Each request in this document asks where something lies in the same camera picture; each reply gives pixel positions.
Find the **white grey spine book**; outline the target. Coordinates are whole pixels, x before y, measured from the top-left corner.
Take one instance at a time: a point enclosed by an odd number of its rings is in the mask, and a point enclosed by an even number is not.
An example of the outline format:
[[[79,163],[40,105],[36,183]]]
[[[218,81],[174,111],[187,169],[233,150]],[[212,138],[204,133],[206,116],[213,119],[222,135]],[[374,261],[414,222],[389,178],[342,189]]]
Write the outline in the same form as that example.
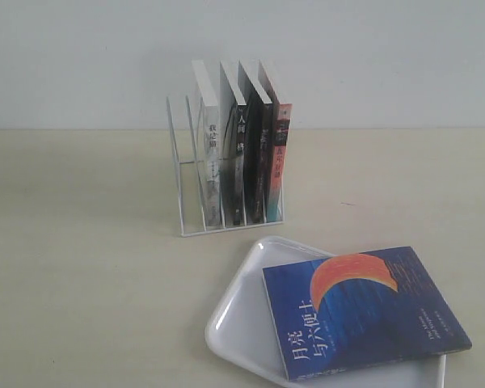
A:
[[[213,229],[221,224],[219,103],[205,63],[192,60],[192,70],[196,81],[193,124],[202,169],[205,224],[208,229]]]

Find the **blue moon cover book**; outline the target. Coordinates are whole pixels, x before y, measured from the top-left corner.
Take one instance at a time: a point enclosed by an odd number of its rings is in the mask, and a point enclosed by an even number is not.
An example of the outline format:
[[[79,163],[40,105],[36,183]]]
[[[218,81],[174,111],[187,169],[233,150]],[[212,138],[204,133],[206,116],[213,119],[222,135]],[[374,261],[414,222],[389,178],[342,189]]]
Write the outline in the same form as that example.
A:
[[[472,347],[412,247],[298,261],[262,273],[290,381]]]

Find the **white plastic tray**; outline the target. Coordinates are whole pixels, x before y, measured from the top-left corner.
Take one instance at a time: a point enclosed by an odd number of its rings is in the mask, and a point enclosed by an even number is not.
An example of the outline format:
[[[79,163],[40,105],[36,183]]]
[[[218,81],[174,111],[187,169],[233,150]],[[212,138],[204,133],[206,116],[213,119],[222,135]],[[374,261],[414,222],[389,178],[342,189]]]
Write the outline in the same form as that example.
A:
[[[442,387],[445,356],[403,361],[332,376],[290,382],[264,288],[263,268],[327,257],[326,251],[280,236],[249,249],[205,328],[209,349],[220,358],[281,387]]]

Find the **red teal spine book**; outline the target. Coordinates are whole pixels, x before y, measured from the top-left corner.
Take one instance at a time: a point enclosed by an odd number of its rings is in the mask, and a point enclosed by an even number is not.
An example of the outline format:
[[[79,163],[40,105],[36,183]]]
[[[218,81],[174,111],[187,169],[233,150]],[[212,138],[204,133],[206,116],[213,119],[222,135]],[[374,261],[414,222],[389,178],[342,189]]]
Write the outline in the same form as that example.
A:
[[[280,81],[275,66],[271,62],[259,62],[258,77],[261,85],[268,93],[273,107],[266,218],[269,222],[275,222],[281,220],[279,214],[280,193],[293,105],[291,99],[287,96],[283,83]]]

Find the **black white spine book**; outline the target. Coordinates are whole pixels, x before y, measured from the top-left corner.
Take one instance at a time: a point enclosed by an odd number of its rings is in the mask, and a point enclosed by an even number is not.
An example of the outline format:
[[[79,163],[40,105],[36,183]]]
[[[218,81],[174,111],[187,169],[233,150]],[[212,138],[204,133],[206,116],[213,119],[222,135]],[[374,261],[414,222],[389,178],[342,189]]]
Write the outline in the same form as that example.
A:
[[[247,126],[247,102],[232,65],[220,62],[220,98],[223,205],[229,226],[243,222],[243,167]]]

